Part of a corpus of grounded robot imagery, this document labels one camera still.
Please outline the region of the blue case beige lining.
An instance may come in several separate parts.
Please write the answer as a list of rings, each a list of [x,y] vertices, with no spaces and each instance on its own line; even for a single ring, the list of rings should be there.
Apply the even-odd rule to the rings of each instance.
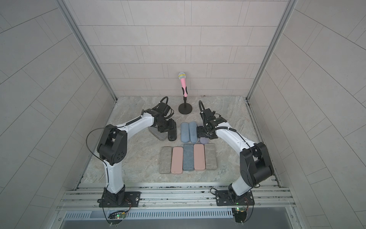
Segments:
[[[195,121],[189,123],[189,136],[191,143],[196,144],[198,142],[197,123]]]

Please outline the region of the grey purple glasses case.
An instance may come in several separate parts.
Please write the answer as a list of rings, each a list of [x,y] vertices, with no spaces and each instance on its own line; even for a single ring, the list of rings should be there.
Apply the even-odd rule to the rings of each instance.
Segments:
[[[208,138],[205,138],[205,137],[200,138],[200,139],[199,139],[199,141],[200,141],[200,143],[201,143],[201,144],[203,144],[203,145],[205,145],[205,144],[209,143],[209,139],[208,139]]]

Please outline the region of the brown black glasses case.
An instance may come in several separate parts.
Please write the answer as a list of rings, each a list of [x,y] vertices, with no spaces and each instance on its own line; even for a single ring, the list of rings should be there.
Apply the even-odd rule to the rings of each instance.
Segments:
[[[176,122],[173,119],[169,119],[168,124],[168,140],[175,141],[177,139]]]

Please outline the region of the clear case pink glasses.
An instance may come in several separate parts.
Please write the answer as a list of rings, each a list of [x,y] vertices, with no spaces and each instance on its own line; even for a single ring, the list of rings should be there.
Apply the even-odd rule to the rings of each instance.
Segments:
[[[187,122],[181,124],[181,141],[183,143],[190,142],[189,124]]]

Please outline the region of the pink grey case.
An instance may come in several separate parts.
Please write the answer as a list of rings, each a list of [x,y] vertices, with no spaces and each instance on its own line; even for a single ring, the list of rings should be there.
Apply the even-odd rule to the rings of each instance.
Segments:
[[[196,171],[205,170],[205,147],[204,147],[204,145],[194,144],[193,156],[194,156],[194,169]]]

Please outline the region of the mint case yellow glasses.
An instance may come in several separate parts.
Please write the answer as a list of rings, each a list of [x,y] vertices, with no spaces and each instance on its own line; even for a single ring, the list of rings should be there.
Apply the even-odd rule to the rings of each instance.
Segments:
[[[159,164],[160,174],[171,173],[172,151],[173,151],[172,147],[162,147],[160,151],[160,164]]]

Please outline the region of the beige case with glasses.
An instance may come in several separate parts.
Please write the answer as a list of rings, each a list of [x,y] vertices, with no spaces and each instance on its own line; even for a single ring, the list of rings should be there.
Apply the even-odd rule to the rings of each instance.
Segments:
[[[157,127],[148,127],[148,131],[160,141],[165,141],[168,138],[168,133],[159,132]]]

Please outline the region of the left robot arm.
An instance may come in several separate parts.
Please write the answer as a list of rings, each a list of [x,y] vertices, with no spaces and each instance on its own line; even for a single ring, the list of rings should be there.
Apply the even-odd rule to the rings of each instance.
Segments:
[[[167,133],[169,141],[177,139],[176,122],[172,119],[173,109],[168,105],[169,98],[163,97],[155,107],[143,110],[141,114],[118,126],[102,127],[103,133],[97,145],[98,159],[104,163],[107,177],[100,208],[138,207],[140,192],[127,192],[122,177],[122,160],[127,154],[129,138],[138,132],[155,127],[159,133]]]

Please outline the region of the pink toy microphone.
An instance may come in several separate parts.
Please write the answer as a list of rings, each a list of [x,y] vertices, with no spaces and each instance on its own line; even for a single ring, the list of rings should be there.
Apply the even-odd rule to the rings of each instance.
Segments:
[[[186,85],[186,74],[184,72],[180,72],[178,74],[178,78],[179,78],[179,80],[181,82],[183,95],[184,95],[184,97],[187,97],[188,96],[188,92],[187,92],[187,85]]]

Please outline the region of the right circuit board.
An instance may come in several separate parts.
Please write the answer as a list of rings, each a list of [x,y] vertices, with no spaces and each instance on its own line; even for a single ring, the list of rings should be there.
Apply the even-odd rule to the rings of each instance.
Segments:
[[[247,210],[245,208],[232,208],[235,223],[244,224],[247,219]]]

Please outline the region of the circuit board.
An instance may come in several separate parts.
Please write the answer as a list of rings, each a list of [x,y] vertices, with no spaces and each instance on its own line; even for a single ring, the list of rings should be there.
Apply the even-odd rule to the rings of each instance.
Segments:
[[[244,224],[247,219],[247,210],[245,208],[232,208],[235,223]]]
[[[116,211],[113,212],[109,215],[108,219],[118,219],[118,220],[122,220],[127,216],[128,212],[127,211]]]

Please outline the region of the left circuit board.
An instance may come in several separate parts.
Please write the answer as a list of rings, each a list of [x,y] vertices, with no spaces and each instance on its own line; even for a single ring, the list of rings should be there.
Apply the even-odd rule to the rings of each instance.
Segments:
[[[118,219],[118,220],[122,220],[127,216],[128,212],[127,211],[116,211],[113,212],[109,215],[108,219]]]

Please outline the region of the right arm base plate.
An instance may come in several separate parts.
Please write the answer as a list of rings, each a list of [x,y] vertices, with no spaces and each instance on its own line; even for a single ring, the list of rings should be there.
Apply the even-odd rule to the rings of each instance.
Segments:
[[[217,206],[253,206],[255,201],[253,194],[247,192],[241,196],[235,194],[234,191],[215,190],[215,200]]]

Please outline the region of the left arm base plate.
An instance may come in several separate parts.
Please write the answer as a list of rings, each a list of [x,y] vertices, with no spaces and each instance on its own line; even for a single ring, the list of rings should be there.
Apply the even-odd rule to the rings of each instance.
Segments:
[[[102,198],[97,200],[100,208],[129,208],[138,207],[141,197],[141,192],[124,192],[122,194],[102,194]]]

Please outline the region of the aluminium mounting rail frame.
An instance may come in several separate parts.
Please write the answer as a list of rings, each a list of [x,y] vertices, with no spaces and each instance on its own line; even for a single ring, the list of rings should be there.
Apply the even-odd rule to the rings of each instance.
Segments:
[[[201,219],[211,223],[219,219],[231,226],[243,228],[299,229],[293,195],[288,188],[280,188],[274,179],[252,189],[253,206],[217,206],[215,190],[227,190],[221,183],[131,183],[127,192],[141,192],[138,207],[100,208],[101,184],[82,184],[75,191],[64,193],[50,227],[59,229],[67,222],[100,222],[108,228],[121,228],[124,223],[144,220]],[[235,223],[232,208],[245,208],[244,224]],[[127,211],[122,219],[108,219],[116,211]]]

